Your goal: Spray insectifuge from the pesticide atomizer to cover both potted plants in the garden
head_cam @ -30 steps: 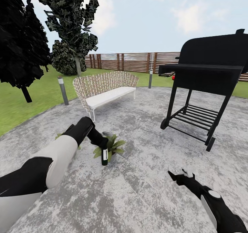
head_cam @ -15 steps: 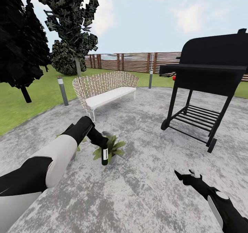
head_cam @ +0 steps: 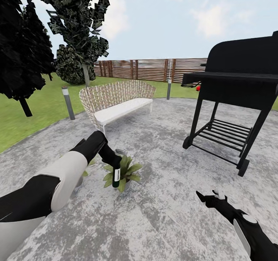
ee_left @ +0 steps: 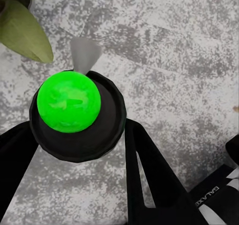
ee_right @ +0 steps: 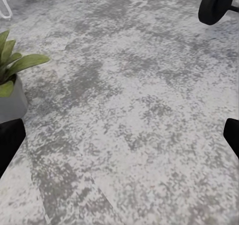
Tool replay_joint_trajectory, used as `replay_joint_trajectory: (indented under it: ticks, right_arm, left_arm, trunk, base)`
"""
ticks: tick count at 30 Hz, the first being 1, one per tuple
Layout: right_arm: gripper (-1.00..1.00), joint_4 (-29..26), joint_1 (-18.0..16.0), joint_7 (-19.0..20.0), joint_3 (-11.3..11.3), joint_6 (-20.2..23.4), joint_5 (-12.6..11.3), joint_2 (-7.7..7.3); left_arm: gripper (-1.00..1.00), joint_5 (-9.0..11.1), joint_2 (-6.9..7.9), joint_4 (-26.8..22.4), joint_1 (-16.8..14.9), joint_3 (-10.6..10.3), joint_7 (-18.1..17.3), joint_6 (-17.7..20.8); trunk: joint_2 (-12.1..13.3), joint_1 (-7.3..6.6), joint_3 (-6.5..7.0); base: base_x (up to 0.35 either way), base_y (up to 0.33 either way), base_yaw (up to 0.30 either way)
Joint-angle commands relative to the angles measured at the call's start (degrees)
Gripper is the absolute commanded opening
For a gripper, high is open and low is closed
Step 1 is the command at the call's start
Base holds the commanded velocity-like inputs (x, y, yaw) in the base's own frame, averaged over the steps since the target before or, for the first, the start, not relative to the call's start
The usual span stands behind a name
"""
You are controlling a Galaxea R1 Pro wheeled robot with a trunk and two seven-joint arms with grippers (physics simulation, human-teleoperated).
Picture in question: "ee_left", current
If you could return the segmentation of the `insectifuge atomizer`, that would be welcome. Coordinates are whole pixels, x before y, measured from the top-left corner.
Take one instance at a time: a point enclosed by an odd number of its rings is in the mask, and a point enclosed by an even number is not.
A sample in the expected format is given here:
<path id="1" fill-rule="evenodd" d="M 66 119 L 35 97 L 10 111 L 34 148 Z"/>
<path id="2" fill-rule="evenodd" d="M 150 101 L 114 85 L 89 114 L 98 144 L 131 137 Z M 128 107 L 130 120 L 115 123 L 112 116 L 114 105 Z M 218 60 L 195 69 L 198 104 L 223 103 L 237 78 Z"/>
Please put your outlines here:
<path id="1" fill-rule="evenodd" d="M 70 41 L 73 70 L 48 78 L 35 93 L 30 128 L 43 150 L 61 161 L 96 160 L 112 150 L 125 129 L 123 95 L 91 71 L 102 48 L 86 38 Z"/>

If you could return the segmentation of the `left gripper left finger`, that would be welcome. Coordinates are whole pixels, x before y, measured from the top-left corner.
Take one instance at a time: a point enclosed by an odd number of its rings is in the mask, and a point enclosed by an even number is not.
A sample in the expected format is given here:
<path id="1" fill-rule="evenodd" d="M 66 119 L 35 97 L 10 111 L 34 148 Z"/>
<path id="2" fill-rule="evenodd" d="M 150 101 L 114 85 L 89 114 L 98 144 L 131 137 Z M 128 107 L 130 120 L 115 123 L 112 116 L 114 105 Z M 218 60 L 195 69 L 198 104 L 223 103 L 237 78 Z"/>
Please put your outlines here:
<path id="1" fill-rule="evenodd" d="M 0 135 L 0 222 L 38 145 L 29 121 Z"/>

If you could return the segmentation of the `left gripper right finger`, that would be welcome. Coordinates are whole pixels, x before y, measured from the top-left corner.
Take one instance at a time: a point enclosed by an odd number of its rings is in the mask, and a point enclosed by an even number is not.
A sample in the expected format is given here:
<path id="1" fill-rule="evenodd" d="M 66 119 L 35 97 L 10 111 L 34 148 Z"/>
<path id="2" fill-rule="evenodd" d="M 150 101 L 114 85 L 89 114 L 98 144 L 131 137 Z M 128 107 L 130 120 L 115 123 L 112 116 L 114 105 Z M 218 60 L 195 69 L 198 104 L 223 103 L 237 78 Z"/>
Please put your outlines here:
<path id="1" fill-rule="evenodd" d="M 128 225 L 209 225 L 144 127 L 126 118 Z M 144 205 L 138 152 L 156 208 Z"/>

